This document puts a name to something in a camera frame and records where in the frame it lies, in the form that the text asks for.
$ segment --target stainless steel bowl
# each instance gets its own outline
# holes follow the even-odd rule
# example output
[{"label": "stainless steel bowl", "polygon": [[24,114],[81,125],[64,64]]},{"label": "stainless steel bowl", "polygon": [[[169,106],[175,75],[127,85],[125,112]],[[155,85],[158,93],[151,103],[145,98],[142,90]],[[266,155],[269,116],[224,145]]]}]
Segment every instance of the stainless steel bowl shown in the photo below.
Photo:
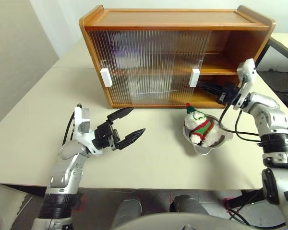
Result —
[{"label": "stainless steel bowl", "polygon": [[[219,120],[214,116],[206,115],[206,117],[209,121],[211,121],[215,124],[218,124],[218,122],[219,122]],[[219,141],[217,141],[216,143],[214,143],[210,147],[204,148],[202,146],[199,146],[199,145],[191,142],[191,140],[189,138],[190,132],[191,132],[191,130],[189,130],[185,125],[183,125],[183,128],[182,128],[183,136],[187,139],[188,142],[190,142],[193,145],[194,150],[201,155],[207,155],[208,153],[210,153],[210,150],[213,150],[213,149],[221,146],[226,140],[231,140],[234,137],[234,135],[232,133],[224,131],[225,134],[221,136]]]}]

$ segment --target wooden frame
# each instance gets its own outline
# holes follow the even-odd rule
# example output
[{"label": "wooden frame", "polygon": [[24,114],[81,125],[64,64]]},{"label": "wooden frame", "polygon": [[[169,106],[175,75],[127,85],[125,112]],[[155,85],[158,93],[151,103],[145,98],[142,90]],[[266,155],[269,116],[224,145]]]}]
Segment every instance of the wooden frame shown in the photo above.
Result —
[{"label": "wooden frame", "polygon": [[[181,99],[181,104],[176,105],[114,103],[111,93],[104,86],[100,75],[99,54],[94,48],[89,31],[211,31],[200,76],[212,76],[212,81],[218,83],[230,81],[237,84],[239,82],[236,72],[238,64],[249,58],[254,60],[258,58],[276,23],[273,19],[245,6],[239,6],[237,10],[219,10],[104,9],[102,5],[98,5],[79,20],[79,25],[111,108],[129,106],[180,108],[185,107],[183,98]],[[182,74],[183,70],[183,68],[179,68],[179,73],[177,74]],[[199,90],[194,92],[192,98],[191,104],[196,107],[223,107],[216,103],[216,97]]]}]

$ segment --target white wall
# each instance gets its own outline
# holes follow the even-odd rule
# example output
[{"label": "white wall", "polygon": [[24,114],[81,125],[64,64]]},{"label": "white wall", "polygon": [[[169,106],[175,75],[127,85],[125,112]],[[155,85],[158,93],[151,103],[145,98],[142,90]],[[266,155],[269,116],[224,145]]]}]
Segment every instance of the white wall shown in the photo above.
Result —
[{"label": "white wall", "polygon": [[[288,0],[30,0],[36,14],[58,56],[61,57],[82,37],[79,18],[102,4],[105,8],[220,8],[236,9],[246,5],[276,20],[275,32],[288,33]],[[264,58],[262,69],[270,68],[270,61],[280,55],[269,51],[272,58]]]},{"label": "white wall", "polygon": [[29,0],[0,0],[0,120],[58,59]]}]

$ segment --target ribbed glass panel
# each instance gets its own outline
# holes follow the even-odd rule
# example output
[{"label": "ribbed glass panel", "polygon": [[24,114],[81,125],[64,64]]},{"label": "ribbed glass panel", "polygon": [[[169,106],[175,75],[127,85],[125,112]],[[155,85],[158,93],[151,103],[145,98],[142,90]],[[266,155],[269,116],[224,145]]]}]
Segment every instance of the ribbed glass panel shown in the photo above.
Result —
[{"label": "ribbed glass panel", "polygon": [[188,101],[210,31],[90,31],[114,104],[175,105]]}]

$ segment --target plush snowman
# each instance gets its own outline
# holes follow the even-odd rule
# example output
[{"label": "plush snowman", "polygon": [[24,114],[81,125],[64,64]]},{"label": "plush snowman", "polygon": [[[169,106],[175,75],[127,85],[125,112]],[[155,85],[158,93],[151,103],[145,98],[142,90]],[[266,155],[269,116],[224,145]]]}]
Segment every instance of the plush snowman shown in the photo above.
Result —
[{"label": "plush snowman", "polygon": [[191,130],[191,142],[202,147],[210,147],[219,141],[224,135],[224,131],[219,128],[218,124],[209,121],[206,114],[192,107],[190,103],[186,103],[186,106],[187,116],[184,119],[184,124]]}]

